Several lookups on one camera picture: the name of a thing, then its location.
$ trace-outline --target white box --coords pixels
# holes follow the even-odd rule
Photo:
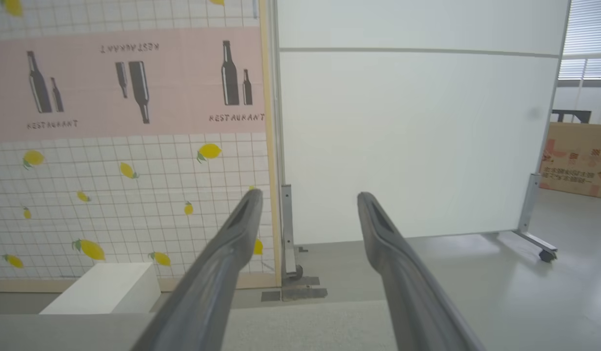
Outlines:
[[[96,264],[40,314],[149,313],[159,297],[152,263]]]

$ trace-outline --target caster wheel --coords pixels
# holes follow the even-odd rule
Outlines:
[[[541,253],[539,253],[539,258],[541,258],[543,262],[550,263],[553,260],[557,259],[557,254],[548,253],[548,251],[541,250]]]
[[[302,265],[296,265],[296,275],[291,275],[290,280],[299,280],[302,278]]]

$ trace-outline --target white wall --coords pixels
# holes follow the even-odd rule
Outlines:
[[[361,240],[360,191],[406,237],[517,228],[566,10],[562,0],[279,1],[295,242]]]
[[[559,87],[554,96],[554,109],[591,111],[590,124],[601,124],[601,87]],[[557,115],[552,115],[556,122]]]

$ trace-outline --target metal bracket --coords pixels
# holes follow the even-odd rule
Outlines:
[[[281,186],[281,204],[283,217],[283,257],[285,257],[285,276],[296,275],[296,256],[294,253],[294,229],[292,228],[292,186]]]
[[[519,226],[513,231],[513,233],[525,238],[532,244],[538,246],[543,251],[548,253],[549,255],[545,256],[546,258],[552,257],[552,259],[554,259],[557,257],[557,247],[549,244],[548,242],[544,242],[540,238],[537,238],[528,232],[528,227],[530,227],[530,218],[532,217],[533,209],[535,208],[535,201],[537,200],[537,191],[539,191],[539,182],[541,182],[541,174],[535,173],[530,175],[528,180],[528,189],[526,189],[526,198],[524,199],[524,206],[521,208]],[[541,259],[546,260],[541,253],[539,256]]]

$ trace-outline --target window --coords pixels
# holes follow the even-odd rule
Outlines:
[[[559,79],[601,80],[601,0],[572,0]]]

